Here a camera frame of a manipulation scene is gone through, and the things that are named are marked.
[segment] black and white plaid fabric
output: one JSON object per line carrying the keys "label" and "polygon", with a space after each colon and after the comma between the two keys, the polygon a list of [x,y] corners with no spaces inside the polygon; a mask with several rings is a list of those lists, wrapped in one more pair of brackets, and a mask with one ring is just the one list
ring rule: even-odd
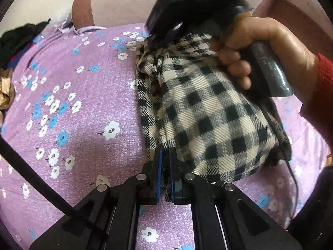
{"label": "black and white plaid fabric", "polygon": [[[261,109],[238,92],[209,49],[210,36],[187,35],[167,48],[145,41],[137,56],[138,101],[148,159],[159,144],[210,183],[260,168],[279,142]],[[277,113],[269,114],[290,145]]]}

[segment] silver bolt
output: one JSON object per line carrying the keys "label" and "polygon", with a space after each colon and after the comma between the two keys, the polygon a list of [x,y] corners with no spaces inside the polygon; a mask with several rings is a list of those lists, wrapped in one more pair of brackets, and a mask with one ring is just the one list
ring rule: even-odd
{"label": "silver bolt", "polygon": [[187,173],[187,174],[185,174],[185,178],[187,180],[194,180],[195,175],[193,173]]}
{"label": "silver bolt", "polygon": [[97,191],[99,192],[105,192],[108,189],[108,187],[105,184],[100,184],[97,186]]}
{"label": "silver bolt", "polygon": [[137,174],[137,180],[145,180],[147,178],[147,175],[146,174]]}
{"label": "silver bolt", "polygon": [[224,185],[224,188],[227,190],[227,191],[233,191],[235,190],[235,185],[233,185],[232,183],[226,183]]}

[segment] finger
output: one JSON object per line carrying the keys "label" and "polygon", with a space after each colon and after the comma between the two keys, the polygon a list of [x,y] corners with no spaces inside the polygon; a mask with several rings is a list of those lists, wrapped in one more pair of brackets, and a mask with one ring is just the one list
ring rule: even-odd
{"label": "finger", "polygon": [[272,40],[282,29],[287,28],[277,20],[247,17],[235,25],[233,33],[225,40],[225,45],[239,50],[250,45],[254,40]]}
{"label": "finger", "polygon": [[212,37],[210,39],[210,49],[212,51],[218,52],[219,50],[221,50],[222,46],[221,46],[221,42],[219,38],[216,37]]}
{"label": "finger", "polygon": [[244,90],[248,90],[251,87],[251,79],[248,76],[236,79],[236,83]]}
{"label": "finger", "polygon": [[223,48],[220,50],[219,59],[222,64],[228,66],[232,63],[239,61],[240,54],[237,51],[234,51],[230,48]]}
{"label": "finger", "polygon": [[234,77],[245,77],[251,73],[251,66],[248,61],[240,60],[228,66],[228,71]]}

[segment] red sleeve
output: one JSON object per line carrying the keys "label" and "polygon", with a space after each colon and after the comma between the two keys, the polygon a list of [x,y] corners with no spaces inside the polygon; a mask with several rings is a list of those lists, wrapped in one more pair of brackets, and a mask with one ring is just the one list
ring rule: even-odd
{"label": "red sleeve", "polygon": [[318,82],[311,104],[302,106],[301,116],[308,120],[333,148],[333,63],[317,54]]}

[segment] red cloth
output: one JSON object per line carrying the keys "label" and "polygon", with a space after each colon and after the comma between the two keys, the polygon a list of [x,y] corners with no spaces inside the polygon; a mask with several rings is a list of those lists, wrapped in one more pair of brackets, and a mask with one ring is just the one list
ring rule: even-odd
{"label": "red cloth", "polygon": [[333,149],[333,63],[317,54],[318,81],[309,106],[302,106],[301,116],[308,120]]}

